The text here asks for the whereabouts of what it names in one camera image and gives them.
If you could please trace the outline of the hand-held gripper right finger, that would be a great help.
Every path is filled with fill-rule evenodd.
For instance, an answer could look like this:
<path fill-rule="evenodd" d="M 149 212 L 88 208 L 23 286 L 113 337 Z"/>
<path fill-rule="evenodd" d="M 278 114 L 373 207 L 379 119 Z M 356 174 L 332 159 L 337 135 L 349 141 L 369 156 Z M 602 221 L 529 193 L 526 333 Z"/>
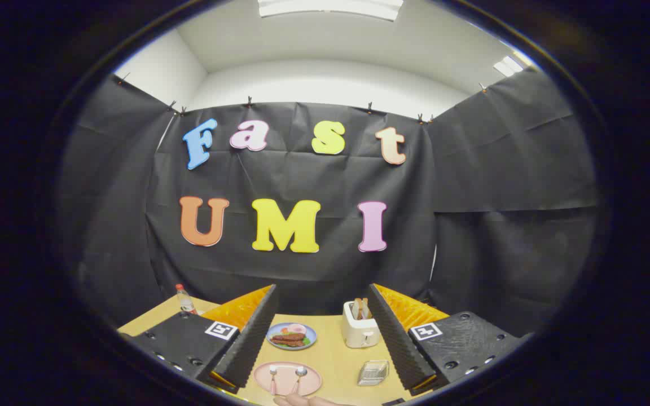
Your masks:
<path fill-rule="evenodd" d="M 531 337 L 471 311 L 445 314 L 379 284 L 368 287 L 367 298 L 400 383 L 412 396 L 487 370 Z"/>

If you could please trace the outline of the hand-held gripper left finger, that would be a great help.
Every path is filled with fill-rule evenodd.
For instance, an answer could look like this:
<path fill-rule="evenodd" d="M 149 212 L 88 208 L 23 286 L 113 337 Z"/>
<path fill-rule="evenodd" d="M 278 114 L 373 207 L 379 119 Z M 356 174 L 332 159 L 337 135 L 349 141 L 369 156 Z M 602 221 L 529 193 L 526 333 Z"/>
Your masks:
<path fill-rule="evenodd" d="M 235 394 L 248 382 L 278 303 L 271 284 L 204 315 L 180 311 L 131 342 L 176 372 Z"/>

